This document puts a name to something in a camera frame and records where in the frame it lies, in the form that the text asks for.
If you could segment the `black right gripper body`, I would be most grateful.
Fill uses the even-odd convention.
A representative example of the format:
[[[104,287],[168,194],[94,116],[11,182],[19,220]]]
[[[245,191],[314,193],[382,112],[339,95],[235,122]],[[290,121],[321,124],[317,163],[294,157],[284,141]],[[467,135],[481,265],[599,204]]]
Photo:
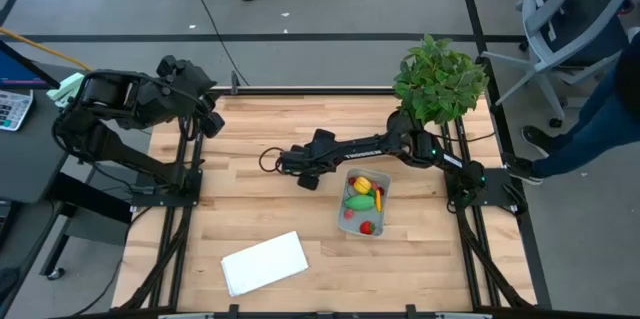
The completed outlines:
[[[283,174],[325,174],[334,171],[331,162],[315,159],[306,148],[297,145],[281,152],[278,163],[279,171]]]

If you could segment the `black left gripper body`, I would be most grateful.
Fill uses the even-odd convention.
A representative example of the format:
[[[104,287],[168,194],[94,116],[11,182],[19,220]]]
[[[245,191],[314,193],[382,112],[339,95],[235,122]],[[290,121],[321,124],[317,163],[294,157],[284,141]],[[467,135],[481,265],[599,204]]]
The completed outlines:
[[[208,90],[216,85],[204,70],[191,61],[161,61],[163,83],[160,104],[172,114],[209,114],[216,99]]]

